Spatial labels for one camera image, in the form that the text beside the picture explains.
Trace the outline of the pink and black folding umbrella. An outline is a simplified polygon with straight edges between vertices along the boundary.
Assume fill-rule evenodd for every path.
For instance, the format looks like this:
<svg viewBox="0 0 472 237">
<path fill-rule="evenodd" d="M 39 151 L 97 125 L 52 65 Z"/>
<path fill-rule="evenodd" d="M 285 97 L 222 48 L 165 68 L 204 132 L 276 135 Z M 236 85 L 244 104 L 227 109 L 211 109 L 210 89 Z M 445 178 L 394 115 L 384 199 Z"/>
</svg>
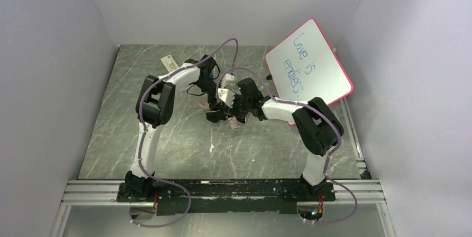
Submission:
<svg viewBox="0 0 472 237">
<path fill-rule="evenodd" d="M 231 129 L 240 128 L 240 123 L 244 124 L 248 122 L 245 118 L 243 122 L 239 121 L 234 115 L 222 110 L 220 107 L 210 107 L 209 103 L 202 103 L 198 98 L 196 99 L 197 104 L 204 110 L 205 117 L 212 123 L 218 123 L 220 121 L 229 121 Z"/>
</svg>

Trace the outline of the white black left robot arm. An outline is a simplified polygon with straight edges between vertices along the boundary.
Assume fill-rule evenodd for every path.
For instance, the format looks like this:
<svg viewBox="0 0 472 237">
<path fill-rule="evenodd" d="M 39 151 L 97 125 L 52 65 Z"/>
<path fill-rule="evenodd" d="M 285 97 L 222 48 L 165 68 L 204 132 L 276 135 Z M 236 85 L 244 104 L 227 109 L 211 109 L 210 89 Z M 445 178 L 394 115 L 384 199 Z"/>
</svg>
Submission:
<svg viewBox="0 0 472 237">
<path fill-rule="evenodd" d="M 147 200 L 156 193 L 154 163 L 163 126 L 173 115 L 175 95 L 180 90 L 196 86 L 207 96 L 207 118 L 218 122 L 226 114 L 217 102 L 217 82 L 213 76 L 218 68 L 215 59 L 205 55 L 200 61 L 186 60 L 179 68 L 159 77 L 147 76 L 136 103 L 139 120 L 139 140 L 130 170 L 125 175 L 121 194 L 126 199 Z"/>
</svg>

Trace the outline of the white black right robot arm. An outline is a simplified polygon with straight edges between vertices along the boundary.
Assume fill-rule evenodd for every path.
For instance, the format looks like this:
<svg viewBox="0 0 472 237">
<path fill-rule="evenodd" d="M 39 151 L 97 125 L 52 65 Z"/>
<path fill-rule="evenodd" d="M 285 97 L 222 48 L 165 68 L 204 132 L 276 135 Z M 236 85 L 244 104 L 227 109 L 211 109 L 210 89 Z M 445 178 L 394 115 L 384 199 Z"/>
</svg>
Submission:
<svg viewBox="0 0 472 237">
<path fill-rule="evenodd" d="M 289 101 L 272 95 L 263 95 L 254 80 L 238 82 L 239 93 L 218 88 L 219 100 L 240 122 L 248 113 L 260 120 L 280 120 L 294 124 L 308 150 L 301 182 L 311 188 L 326 182 L 327 161 L 330 152 L 340 146 L 344 128 L 323 99 L 315 97 L 307 102 Z"/>
</svg>

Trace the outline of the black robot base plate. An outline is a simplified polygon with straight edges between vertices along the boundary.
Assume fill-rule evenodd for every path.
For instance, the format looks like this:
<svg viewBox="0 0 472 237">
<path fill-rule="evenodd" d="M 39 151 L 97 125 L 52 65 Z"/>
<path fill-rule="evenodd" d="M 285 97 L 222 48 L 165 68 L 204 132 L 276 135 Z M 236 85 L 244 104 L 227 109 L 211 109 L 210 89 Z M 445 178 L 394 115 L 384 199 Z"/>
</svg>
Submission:
<svg viewBox="0 0 472 237">
<path fill-rule="evenodd" d="M 157 216 L 189 213 L 249 213 L 277 211 L 296 214 L 298 204 L 335 201 L 333 183 L 309 185 L 301 179 L 174 180 L 122 182 L 118 203 L 150 204 Z"/>
</svg>

